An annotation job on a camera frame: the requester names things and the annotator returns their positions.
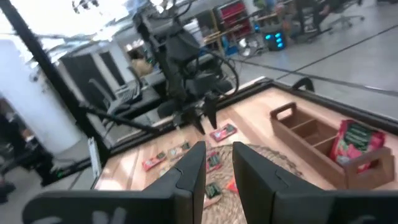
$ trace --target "black cable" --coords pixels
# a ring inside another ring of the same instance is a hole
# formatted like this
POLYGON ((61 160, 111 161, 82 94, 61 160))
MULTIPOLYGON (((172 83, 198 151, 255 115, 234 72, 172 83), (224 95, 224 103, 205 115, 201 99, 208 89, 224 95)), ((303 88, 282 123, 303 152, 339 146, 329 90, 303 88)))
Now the black cable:
POLYGON ((198 47, 197 44, 191 43, 189 40, 185 39, 182 35, 178 35, 178 36, 180 37, 180 39, 181 39, 182 41, 184 41, 184 42, 185 42, 186 44, 188 44, 189 46, 194 47, 194 48, 196 48, 196 49, 198 49, 198 50, 204 50, 206 53, 211 54, 212 56, 214 56, 214 57, 220 59, 222 62, 224 62, 224 63, 232 70, 232 72, 234 73, 235 79, 236 79, 236 87, 235 87, 235 90, 234 90, 230 95, 225 95, 224 93, 222 93, 222 91, 219 91, 223 96, 225 96, 225 97, 230 97, 230 96, 235 95, 236 92, 238 92, 238 90, 239 90, 239 75, 238 75, 238 73, 236 72, 236 70, 234 69, 234 67, 228 62, 227 59, 225 59, 225 58, 222 57, 222 56, 219 56, 218 54, 212 52, 211 50, 209 50, 209 49, 207 49, 207 48, 198 47))
POLYGON ((180 17, 180 16, 184 15, 185 13, 187 13, 191 9, 192 2, 193 2, 193 0, 190 0, 189 4, 188 4, 188 7, 183 12, 181 12, 180 14, 177 14, 176 16, 180 17))

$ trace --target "wooden box divider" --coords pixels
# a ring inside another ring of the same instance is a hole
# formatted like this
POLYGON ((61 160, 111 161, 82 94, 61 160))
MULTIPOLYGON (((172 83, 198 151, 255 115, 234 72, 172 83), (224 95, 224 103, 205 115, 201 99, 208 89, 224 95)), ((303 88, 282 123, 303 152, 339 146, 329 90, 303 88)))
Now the wooden box divider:
POLYGON ((394 156, 383 147, 339 165, 329 158, 338 130, 299 110, 294 102, 270 112, 274 134, 337 189, 373 189, 395 178, 394 156), (278 114, 291 114, 278 118, 278 114), (360 165, 369 169, 358 173, 360 165))

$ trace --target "wooden table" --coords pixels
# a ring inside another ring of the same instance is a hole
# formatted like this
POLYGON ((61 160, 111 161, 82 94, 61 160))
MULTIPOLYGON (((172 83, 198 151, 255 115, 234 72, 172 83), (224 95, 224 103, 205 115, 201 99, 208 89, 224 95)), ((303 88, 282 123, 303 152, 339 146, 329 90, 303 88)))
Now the wooden table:
MULTIPOLYGON (((332 110, 328 110, 282 90, 270 88, 218 112, 217 118, 220 127, 226 123, 230 123, 235 125, 239 130, 238 133, 228 139, 215 142, 208 135, 202 136, 192 126, 183 128, 181 131, 172 131, 133 148, 124 154, 111 158, 104 167, 103 173, 95 185, 95 189, 142 190, 159 177, 161 168, 161 165, 159 165, 149 172, 145 172, 142 168, 143 161, 184 141, 188 141, 190 145, 194 145, 197 141, 201 140, 206 140, 209 144, 208 147, 231 144, 234 141, 269 146, 271 149, 286 155, 294 162, 298 166, 298 170, 303 172, 304 178, 307 181, 323 189, 333 189, 334 187, 320 176, 316 170, 274 136, 269 120, 270 111, 292 101, 295 101, 301 110, 335 128, 339 127, 342 119, 347 119, 347 117, 332 110)), ((206 133, 210 133, 213 130, 207 119, 203 120, 203 127, 206 133)), ((398 137, 388 133, 386 137, 386 146, 392 149, 393 154, 397 158, 398 137)), ((396 190, 398 189, 398 183, 394 181, 378 189, 396 190)))

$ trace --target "gray floor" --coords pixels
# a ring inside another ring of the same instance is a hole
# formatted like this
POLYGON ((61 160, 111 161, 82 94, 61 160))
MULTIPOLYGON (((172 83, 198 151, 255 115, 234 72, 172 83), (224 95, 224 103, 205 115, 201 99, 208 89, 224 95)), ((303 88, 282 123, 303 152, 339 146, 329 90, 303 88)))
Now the gray floor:
MULTIPOLYGON (((348 14, 362 14, 366 20, 354 22, 350 29, 334 29, 332 35, 324 34, 312 44, 293 45, 281 52, 268 52, 261 57, 251 58, 248 62, 265 65, 269 68, 248 64, 236 64, 241 74, 241 83, 265 75, 280 78, 287 74, 281 70, 290 70, 300 74, 315 75, 344 82, 357 83, 374 88, 398 91, 398 5, 376 5, 374 1, 365 1, 362 7, 353 7, 348 14)), ((330 16, 325 22, 336 18, 330 16)), ((301 78, 292 73, 279 81, 293 84, 301 78)), ((398 98, 314 80, 316 92, 328 98, 398 119, 398 98)), ((82 139, 63 158, 79 159, 87 157, 86 139, 82 139)), ((46 190, 84 190, 93 183, 90 169, 75 174, 44 189, 34 173, 16 169, 6 176, 17 185, 17 190, 9 197, 9 202, 0 205, 0 223, 21 223, 23 206, 32 197, 46 190)))

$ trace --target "white pillar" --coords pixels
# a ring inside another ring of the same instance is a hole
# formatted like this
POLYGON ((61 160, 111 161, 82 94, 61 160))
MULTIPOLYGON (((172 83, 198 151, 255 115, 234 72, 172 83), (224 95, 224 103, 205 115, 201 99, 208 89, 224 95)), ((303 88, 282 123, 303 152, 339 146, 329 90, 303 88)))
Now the white pillar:
POLYGON ((121 47, 116 41, 112 41, 109 43, 109 52, 111 53, 116 66, 118 66, 123 80, 126 83, 133 81, 134 76, 128 69, 128 66, 131 66, 130 58, 125 52, 124 48, 121 47))
POLYGON ((81 139, 72 118, 52 89, 25 65, 11 40, 0 40, 0 91, 36 138, 52 154, 72 147, 81 139))

